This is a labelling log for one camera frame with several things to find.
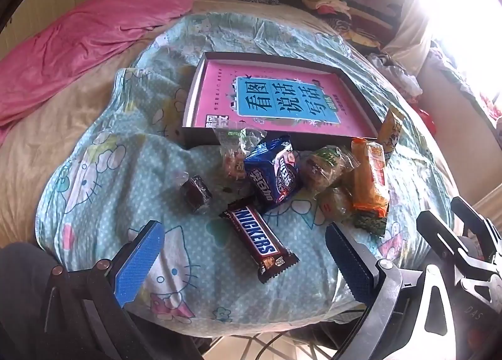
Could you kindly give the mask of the yellow snack packet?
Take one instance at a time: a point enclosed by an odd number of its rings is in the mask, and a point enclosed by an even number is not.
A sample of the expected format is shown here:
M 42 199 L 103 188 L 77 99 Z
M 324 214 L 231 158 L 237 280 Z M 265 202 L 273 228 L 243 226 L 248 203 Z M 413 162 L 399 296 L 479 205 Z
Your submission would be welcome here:
M 377 142 L 382 146 L 385 161 L 388 162 L 393 154 L 403 129 L 404 115 L 395 107 L 390 106 L 383 121 Z

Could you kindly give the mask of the brown Snickers bar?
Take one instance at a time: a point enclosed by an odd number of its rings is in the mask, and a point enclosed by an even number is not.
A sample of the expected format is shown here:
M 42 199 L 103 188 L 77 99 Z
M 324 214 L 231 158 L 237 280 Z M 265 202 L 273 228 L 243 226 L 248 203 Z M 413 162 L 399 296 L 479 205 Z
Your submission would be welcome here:
M 258 279 L 267 283 L 300 262 L 271 230 L 252 197 L 232 202 L 220 214 L 228 220 L 258 266 Z

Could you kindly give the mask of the floral curtain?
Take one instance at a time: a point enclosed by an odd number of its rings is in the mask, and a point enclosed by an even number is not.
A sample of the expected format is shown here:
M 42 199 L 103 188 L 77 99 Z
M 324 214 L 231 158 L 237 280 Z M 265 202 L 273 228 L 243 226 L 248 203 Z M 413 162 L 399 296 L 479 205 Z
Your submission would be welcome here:
M 498 144 L 501 144 L 501 94 L 488 93 L 470 81 L 465 72 L 460 70 L 454 57 L 438 40 L 430 42 L 427 59 L 468 99 L 472 108 L 488 125 Z

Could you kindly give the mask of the red plastic bag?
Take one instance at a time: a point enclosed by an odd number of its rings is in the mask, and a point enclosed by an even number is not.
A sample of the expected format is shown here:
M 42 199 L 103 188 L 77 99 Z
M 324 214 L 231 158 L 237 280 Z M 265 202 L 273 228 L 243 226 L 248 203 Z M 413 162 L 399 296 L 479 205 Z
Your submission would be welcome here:
M 425 112 L 423 109 L 415 108 L 415 112 L 419 115 L 421 120 L 424 122 L 430 134 L 435 137 L 436 135 L 436 126 L 434 120 L 432 120 L 431 116 Z

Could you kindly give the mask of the black green-pea snack bag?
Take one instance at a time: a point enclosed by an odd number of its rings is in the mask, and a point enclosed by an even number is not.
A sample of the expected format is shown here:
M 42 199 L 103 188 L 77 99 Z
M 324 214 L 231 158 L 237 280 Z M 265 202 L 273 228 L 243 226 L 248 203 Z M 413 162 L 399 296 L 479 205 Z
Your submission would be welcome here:
M 374 236 L 384 237 L 387 217 L 380 217 L 377 213 L 371 211 L 357 210 L 354 225 Z

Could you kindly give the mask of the Hello Kitty blue quilt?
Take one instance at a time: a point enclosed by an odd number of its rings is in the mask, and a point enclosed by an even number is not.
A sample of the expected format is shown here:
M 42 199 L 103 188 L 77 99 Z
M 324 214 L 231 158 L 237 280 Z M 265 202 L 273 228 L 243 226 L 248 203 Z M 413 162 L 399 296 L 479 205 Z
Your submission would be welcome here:
M 56 169 L 38 203 L 38 244 L 71 271 L 113 257 L 150 220 L 161 255 L 129 309 L 185 335 L 251 334 L 344 320 L 356 300 L 325 245 L 318 197 L 300 190 L 264 220 L 300 262 L 267 283 L 220 214 L 252 188 L 225 177 L 213 129 L 244 124 L 288 134 L 298 157 L 374 137 L 390 106 L 403 115 L 385 169 L 384 237 L 347 222 L 379 258 L 417 268 L 428 246 L 416 228 L 432 210 L 458 229 L 457 193 L 424 122 L 340 38 L 240 13 L 194 14 L 117 71 L 111 101 Z M 213 198 L 192 212 L 180 192 L 199 175 Z

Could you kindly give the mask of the dark candy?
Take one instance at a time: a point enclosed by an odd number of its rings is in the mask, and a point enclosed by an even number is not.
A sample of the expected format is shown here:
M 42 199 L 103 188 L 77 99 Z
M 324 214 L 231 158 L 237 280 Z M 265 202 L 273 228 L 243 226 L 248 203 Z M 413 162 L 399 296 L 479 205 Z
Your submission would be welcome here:
M 189 177 L 180 187 L 182 198 L 194 213 L 205 209 L 213 196 L 199 175 Z

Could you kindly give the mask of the pile of folded clothes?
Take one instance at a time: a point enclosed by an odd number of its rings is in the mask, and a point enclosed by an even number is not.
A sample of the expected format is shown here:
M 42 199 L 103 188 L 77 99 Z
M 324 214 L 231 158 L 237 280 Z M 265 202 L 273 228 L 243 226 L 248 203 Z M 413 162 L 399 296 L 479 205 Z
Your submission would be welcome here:
M 414 105 L 423 94 L 415 76 L 391 53 L 401 6 L 390 0 L 301 0 L 312 12 L 359 51 Z

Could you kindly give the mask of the clear yellow pastry bag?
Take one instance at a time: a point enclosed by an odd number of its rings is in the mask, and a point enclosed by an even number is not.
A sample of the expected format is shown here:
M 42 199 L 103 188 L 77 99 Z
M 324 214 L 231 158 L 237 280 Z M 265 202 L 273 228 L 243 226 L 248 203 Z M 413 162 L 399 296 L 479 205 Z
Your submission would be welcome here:
M 344 222 L 354 213 L 350 193 L 343 187 L 329 187 L 318 195 L 318 205 L 327 220 Z

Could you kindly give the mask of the green-label pastry bag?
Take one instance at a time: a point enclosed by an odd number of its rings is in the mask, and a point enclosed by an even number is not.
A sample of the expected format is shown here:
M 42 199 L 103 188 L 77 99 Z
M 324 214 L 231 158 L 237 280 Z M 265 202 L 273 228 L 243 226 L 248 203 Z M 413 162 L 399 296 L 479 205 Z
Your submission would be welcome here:
M 300 162 L 300 178 L 311 196 L 316 197 L 358 166 L 359 162 L 351 151 L 327 145 Z

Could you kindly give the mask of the blue Oreo cookie pack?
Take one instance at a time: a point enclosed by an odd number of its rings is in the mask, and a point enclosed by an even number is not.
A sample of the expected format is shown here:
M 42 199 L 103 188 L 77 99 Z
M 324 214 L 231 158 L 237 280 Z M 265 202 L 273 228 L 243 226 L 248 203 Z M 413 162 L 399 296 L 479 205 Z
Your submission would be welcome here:
M 260 143 L 245 157 L 244 169 L 266 209 L 282 204 L 300 188 L 298 161 L 288 135 Z

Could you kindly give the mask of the orange snack pack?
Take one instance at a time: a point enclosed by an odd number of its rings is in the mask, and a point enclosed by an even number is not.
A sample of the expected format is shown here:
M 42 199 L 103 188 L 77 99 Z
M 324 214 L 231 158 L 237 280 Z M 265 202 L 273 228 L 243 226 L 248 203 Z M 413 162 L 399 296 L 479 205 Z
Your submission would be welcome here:
M 374 141 L 356 137 L 351 151 L 359 166 L 354 169 L 352 200 L 356 210 L 372 212 L 378 218 L 387 216 L 390 193 L 385 181 L 385 154 Z

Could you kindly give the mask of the beige bed sheet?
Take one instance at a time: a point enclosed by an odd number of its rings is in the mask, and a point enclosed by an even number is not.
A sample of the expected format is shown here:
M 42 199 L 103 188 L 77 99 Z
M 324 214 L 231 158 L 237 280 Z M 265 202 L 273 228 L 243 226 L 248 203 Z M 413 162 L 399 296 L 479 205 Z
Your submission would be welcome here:
M 124 52 L 93 67 L 17 123 L 1 145 L 1 244 L 34 242 L 38 202 L 49 178 L 103 112 L 117 71 L 131 64 L 155 37 L 156 26 Z

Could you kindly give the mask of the clear red-label snack bag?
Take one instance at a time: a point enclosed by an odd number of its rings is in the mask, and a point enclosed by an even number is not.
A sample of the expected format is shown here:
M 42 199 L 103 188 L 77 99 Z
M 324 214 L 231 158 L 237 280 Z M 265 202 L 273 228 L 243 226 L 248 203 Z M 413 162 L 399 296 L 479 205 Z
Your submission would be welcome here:
M 247 177 L 244 160 L 264 140 L 267 132 L 244 124 L 218 126 L 213 131 L 220 143 L 225 177 L 235 182 L 244 181 Z

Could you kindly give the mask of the pink blanket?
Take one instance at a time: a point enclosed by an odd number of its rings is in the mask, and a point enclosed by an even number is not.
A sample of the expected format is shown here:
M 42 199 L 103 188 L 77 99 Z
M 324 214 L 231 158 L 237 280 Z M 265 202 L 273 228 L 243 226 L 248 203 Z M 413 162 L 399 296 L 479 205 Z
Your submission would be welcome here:
M 146 32 L 190 12 L 194 0 L 87 0 L 1 61 L 1 136 Z

